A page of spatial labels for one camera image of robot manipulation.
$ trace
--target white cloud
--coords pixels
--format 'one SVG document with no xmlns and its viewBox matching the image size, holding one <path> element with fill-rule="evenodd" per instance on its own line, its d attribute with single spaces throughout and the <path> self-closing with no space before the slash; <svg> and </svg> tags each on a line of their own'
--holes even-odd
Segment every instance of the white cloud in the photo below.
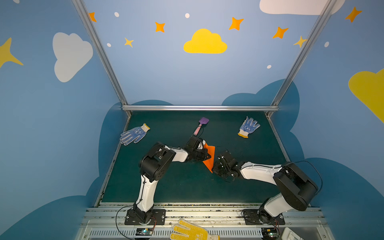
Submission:
<svg viewBox="0 0 384 240">
<path fill-rule="evenodd" d="M 328 0 L 260 0 L 260 10 L 269 14 L 320 15 Z M 345 0 L 337 0 L 332 14 Z"/>
<path fill-rule="evenodd" d="M 57 58 L 55 74 L 63 83 L 71 80 L 93 56 L 92 45 L 75 33 L 56 33 L 53 37 L 53 52 Z"/>
</svg>

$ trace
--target glove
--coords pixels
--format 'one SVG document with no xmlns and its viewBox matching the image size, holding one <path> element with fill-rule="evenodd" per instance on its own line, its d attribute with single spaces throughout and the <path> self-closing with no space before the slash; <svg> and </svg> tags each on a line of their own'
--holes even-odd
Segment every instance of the glove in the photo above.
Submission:
<svg viewBox="0 0 384 240">
<path fill-rule="evenodd" d="M 210 235 L 207 230 L 196 226 L 184 219 L 179 220 L 179 224 L 173 227 L 176 233 L 171 233 L 171 240 L 220 240 L 219 235 Z"/>
<path fill-rule="evenodd" d="M 247 116 L 240 127 L 238 135 L 244 138 L 248 138 L 248 134 L 253 133 L 258 127 L 260 127 L 260 124 L 258 124 L 256 120 L 253 120 L 253 118 L 248 119 Z"/>
<path fill-rule="evenodd" d="M 121 144 L 124 144 L 124 146 L 127 146 L 133 141 L 134 143 L 138 143 L 145 136 L 145 134 L 147 134 L 149 129 L 150 128 L 147 124 L 144 123 L 141 127 L 135 127 L 129 131 L 123 132 L 121 134 L 120 142 Z"/>
</svg>

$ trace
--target blue glove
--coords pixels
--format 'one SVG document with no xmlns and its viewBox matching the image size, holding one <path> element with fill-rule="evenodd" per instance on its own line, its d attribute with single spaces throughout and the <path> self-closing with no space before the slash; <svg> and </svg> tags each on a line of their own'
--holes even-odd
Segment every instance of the blue glove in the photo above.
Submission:
<svg viewBox="0 0 384 240">
<path fill-rule="evenodd" d="M 144 123 L 141 127 L 135 127 L 129 131 L 123 132 L 121 134 L 120 142 L 121 144 L 124 144 L 124 146 L 127 146 L 131 142 L 138 143 L 145 134 L 147 134 L 149 129 L 147 124 Z"/>
<path fill-rule="evenodd" d="M 260 124 L 258 124 L 256 120 L 253 120 L 253 118 L 248 119 L 247 116 L 240 127 L 238 135 L 244 138 L 248 138 L 248 134 L 253 133 L 258 127 L 260 127 Z"/>
</svg>

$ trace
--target black mounting plate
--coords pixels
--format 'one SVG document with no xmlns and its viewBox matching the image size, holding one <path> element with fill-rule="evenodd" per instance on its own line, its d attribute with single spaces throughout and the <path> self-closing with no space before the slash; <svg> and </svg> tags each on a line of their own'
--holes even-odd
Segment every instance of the black mounting plate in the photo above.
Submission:
<svg viewBox="0 0 384 240">
<path fill-rule="evenodd" d="M 165 209 L 154 209 L 152 210 L 152 216 L 156 218 L 156 225 L 164 225 L 166 218 L 166 210 Z M 151 218 L 150 222 L 147 225 L 154 225 L 155 220 Z M 133 209 L 129 209 L 127 211 L 127 215 L 125 216 L 124 225 L 141 225 L 139 223 L 139 218 L 136 216 L 136 213 Z"/>
<path fill-rule="evenodd" d="M 245 224 L 246 225 L 261 225 L 259 219 L 252 217 L 256 216 L 257 214 L 257 209 L 244 209 L 243 210 L 243 215 L 245 217 Z M 276 217 L 276 221 L 279 223 L 279 225 L 285 225 L 285 220 L 282 214 L 279 214 Z"/>
</svg>

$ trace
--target purple spatula head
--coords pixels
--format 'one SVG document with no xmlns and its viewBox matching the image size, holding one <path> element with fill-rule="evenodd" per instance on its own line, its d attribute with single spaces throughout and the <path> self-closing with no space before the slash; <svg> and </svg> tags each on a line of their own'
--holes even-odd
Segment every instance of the purple spatula head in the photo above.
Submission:
<svg viewBox="0 0 384 240">
<path fill-rule="evenodd" d="M 201 118 L 199 121 L 200 124 L 207 124 L 208 122 L 209 122 L 208 118 Z"/>
</svg>

